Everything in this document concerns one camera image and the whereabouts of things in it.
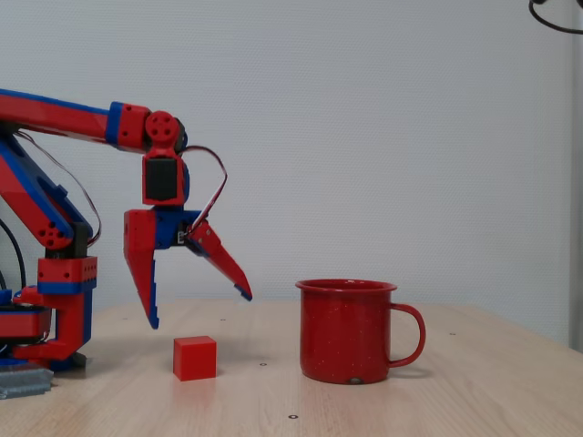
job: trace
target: red cube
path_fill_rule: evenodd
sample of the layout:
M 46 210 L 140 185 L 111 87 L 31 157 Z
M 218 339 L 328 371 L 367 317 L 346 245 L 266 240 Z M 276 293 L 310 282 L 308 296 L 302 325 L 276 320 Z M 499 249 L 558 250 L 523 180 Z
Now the red cube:
M 181 381 L 217 376 L 217 342 L 206 335 L 174 339 L 174 374 Z

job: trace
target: black wire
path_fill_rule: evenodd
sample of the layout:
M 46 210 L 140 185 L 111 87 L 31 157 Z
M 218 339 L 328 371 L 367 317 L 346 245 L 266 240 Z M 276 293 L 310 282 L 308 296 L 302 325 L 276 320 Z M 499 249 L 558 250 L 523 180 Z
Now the black wire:
M 557 30 L 559 32 L 563 32 L 565 34 L 583 35 L 583 30 L 568 29 L 566 27 L 561 27 L 560 25 L 553 25 L 551 22 L 544 19 L 535 10 L 535 4 L 532 3 L 532 0 L 528 3 L 528 10 L 530 11 L 530 14 L 532 14 L 532 16 L 535 17 L 535 19 L 539 23 L 545 25 L 546 27 L 550 27 L 551 29 Z
M 10 238 L 12 245 L 15 248 L 16 257 L 18 258 L 18 267 L 20 268 L 20 284 L 21 288 L 23 289 L 26 287 L 26 270 L 25 270 L 25 261 L 22 258 L 22 252 L 20 251 L 20 246 L 18 246 L 18 241 L 16 241 L 14 234 L 8 228 L 8 226 L 0 219 L 0 227 L 4 230 L 6 235 Z
M 1 270 L 0 270 L 0 287 L 2 288 L 2 290 L 6 290 L 6 281 L 4 280 L 4 275 L 2 274 Z

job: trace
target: red and blue robotic arm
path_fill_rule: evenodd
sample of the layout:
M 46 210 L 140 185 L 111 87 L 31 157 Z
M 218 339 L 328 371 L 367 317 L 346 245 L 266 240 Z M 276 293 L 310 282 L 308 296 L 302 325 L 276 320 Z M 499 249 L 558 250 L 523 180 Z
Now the red and blue robotic arm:
M 222 247 L 206 217 L 184 209 L 189 172 L 181 155 L 187 135 L 178 119 L 167 112 L 118 102 L 104 110 L 0 89 L 0 195 L 46 248 L 46 256 L 38 262 L 37 286 L 17 293 L 12 306 L 0 302 L 0 344 L 41 336 L 47 320 L 50 324 L 47 309 L 56 310 L 56 337 L 14 347 L 16 358 L 44 364 L 62 361 L 85 344 L 91 335 L 92 290 L 97 284 L 97 259 L 87 256 L 94 231 L 66 191 L 20 146 L 15 135 L 21 129 L 144 155 L 142 202 L 152 208 L 126 212 L 124 254 L 152 328 L 159 325 L 154 282 L 157 249 L 187 247 L 251 300 L 245 274 Z M 33 306 L 24 311 L 23 303 Z

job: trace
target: red mug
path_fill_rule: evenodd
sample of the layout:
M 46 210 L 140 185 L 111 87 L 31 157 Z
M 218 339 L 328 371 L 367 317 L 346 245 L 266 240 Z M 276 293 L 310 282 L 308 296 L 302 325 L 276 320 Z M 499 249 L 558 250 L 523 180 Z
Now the red mug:
M 367 384 L 386 379 L 389 369 L 411 364 L 425 346 L 421 313 L 391 302 L 397 287 L 359 279 L 296 282 L 302 290 L 300 363 L 303 374 L 337 384 Z M 391 361 L 391 310 L 411 314 L 419 325 L 419 344 L 407 358 Z

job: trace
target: table surface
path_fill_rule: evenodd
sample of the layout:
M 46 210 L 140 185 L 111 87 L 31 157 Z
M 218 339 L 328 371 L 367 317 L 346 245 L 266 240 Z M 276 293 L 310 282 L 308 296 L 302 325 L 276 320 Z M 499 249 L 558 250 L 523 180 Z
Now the table surface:
M 583 354 L 474 308 L 419 309 L 421 358 L 366 386 L 302 375 L 298 302 L 178 301 L 160 305 L 157 331 L 138 304 L 105 310 L 82 350 L 87 369 L 0 401 L 0 435 L 583 435 Z M 179 382 L 173 339 L 196 335 L 217 341 L 219 375 Z M 416 339 L 414 320 L 396 312 L 394 358 Z

